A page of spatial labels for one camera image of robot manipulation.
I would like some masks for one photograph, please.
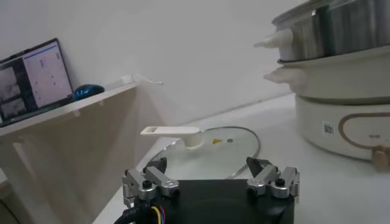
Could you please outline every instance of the yellow label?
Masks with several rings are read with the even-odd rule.
[[[213,140],[213,145],[217,144],[217,143],[220,143],[222,142],[223,140],[220,140],[220,139],[214,139]]]

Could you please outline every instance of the glass lid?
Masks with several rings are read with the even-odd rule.
[[[246,158],[260,152],[258,136],[242,127],[205,130],[204,145],[186,149],[183,140],[173,142],[151,161],[167,159],[165,174],[175,180],[234,178],[246,169]]]

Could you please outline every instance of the power cord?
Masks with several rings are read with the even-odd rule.
[[[153,84],[157,84],[157,85],[164,85],[163,82],[160,82],[160,81],[155,81],[155,80],[151,80],[151,79],[148,79],[140,74],[131,74],[132,78],[134,79],[134,76],[137,76],[138,78],[144,80],[144,81],[147,81],[149,83],[153,83]]]
[[[17,218],[17,216],[15,215],[15,213],[13,213],[13,211],[8,207],[8,205],[2,200],[0,199],[0,204],[3,205],[3,207],[5,207],[6,210],[8,210],[8,212],[12,215],[12,217],[15,219],[15,221],[17,222],[17,224],[21,224],[19,219]]]

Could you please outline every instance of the black cable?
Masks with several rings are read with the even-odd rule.
[[[8,205],[0,198],[0,204],[3,205],[3,207],[5,207],[6,210],[8,210],[8,212],[12,215],[12,217],[15,219],[15,221],[18,223],[18,224],[21,224],[19,219],[17,218],[17,216],[15,215],[15,213],[13,213],[13,211],[8,207]]]
[[[145,223],[145,220],[148,219],[151,206],[147,203],[138,205],[134,208],[129,208],[123,211],[122,215],[115,221],[114,224],[129,224],[132,222],[141,222]]]

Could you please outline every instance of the white cable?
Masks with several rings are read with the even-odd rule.
[[[131,76],[133,77],[133,75],[139,77],[140,79],[144,80],[144,81],[147,81],[149,83],[153,83],[153,84],[156,84],[156,85],[164,85],[163,82],[160,82],[160,81],[155,81],[155,80],[151,80],[151,79],[148,79],[146,77],[143,77],[142,75],[140,74],[131,74]]]

